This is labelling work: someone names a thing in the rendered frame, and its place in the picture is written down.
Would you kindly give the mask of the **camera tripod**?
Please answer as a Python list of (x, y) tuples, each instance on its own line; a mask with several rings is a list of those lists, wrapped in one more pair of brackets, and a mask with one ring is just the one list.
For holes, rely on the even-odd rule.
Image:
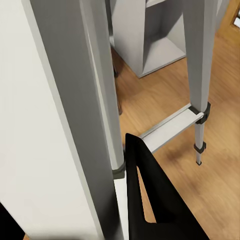
[[(139, 136), (194, 124), (206, 150), (218, 0), (181, 0), (190, 103)], [(0, 0), (0, 203), (30, 240), (129, 240), (105, 0)]]

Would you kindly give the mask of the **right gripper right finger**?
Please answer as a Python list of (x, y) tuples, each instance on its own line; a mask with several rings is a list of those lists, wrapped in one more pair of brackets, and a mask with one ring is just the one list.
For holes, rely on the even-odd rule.
[[(125, 135), (129, 240), (210, 240), (145, 142)], [(139, 168), (156, 223), (145, 220)]]

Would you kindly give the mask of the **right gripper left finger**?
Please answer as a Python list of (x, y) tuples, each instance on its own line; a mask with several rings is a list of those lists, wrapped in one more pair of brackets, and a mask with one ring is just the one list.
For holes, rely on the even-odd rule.
[(25, 232), (0, 202), (0, 240), (23, 240)]

